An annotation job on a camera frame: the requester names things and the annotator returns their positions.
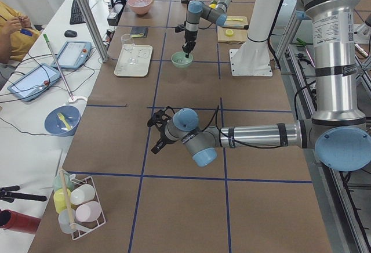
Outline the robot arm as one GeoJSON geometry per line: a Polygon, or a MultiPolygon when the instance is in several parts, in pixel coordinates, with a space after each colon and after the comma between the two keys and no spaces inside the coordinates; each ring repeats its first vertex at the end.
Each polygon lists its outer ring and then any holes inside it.
{"type": "MultiPolygon", "coordinates": [[[[313,149],[320,163],[350,172],[370,163],[370,135],[366,132],[366,115],[357,105],[358,65],[354,47],[353,10],[360,0],[296,0],[301,17],[311,20],[314,47],[314,84],[317,109],[307,119],[287,124],[219,127],[215,109],[207,126],[199,128],[199,117],[190,108],[174,111],[170,106],[153,113],[147,122],[160,133],[151,152],[159,153],[167,144],[180,141],[192,159],[204,167],[217,157],[215,148],[250,147],[278,149],[297,146],[313,149]]],[[[216,8],[193,0],[187,6],[184,24],[184,58],[195,47],[200,19],[219,27],[227,20],[232,0],[219,0],[216,8]]],[[[272,73],[268,52],[270,36],[283,0],[256,0],[246,42],[232,49],[232,76],[266,76],[272,73]]]]}
{"type": "Polygon", "coordinates": [[[199,0],[189,2],[186,20],[183,26],[177,28],[178,31],[183,30],[185,32],[185,44],[182,46],[182,49],[186,58],[189,58],[190,53],[195,47],[200,18],[222,27],[227,20],[227,9],[231,1],[232,0],[218,0],[214,7],[206,5],[199,0]]]}

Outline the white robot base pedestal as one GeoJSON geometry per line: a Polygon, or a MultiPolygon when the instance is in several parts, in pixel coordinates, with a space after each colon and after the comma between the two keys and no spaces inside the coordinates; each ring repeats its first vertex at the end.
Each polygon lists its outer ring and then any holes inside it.
{"type": "Polygon", "coordinates": [[[238,49],[231,49],[231,74],[235,77],[271,77],[268,39],[281,0],[256,0],[247,39],[238,49]]]}

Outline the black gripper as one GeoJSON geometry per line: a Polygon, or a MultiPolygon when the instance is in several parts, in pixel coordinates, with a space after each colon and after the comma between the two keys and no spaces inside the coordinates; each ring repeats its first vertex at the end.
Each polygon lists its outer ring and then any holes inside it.
{"type": "MultiPolygon", "coordinates": [[[[166,106],[165,108],[158,110],[151,116],[151,118],[147,122],[147,126],[149,128],[155,126],[159,132],[164,132],[166,125],[172,119],[172,116],[166,113],[167,110],[171,110],[171,112],[174,113],[174,109],[172,107],[166,106]]],[[[154,147],[151,149],[151,152],[159,153],[167,144],[167,140],[159,139],[154,147]]]]}
{"type": "Polygon", "coordinates": [[[185,44],[183,45],[185,57],[188,59],[190,52],[194,50],[196,40],[197,40],[198,31],[185,30],[185,44]]]}

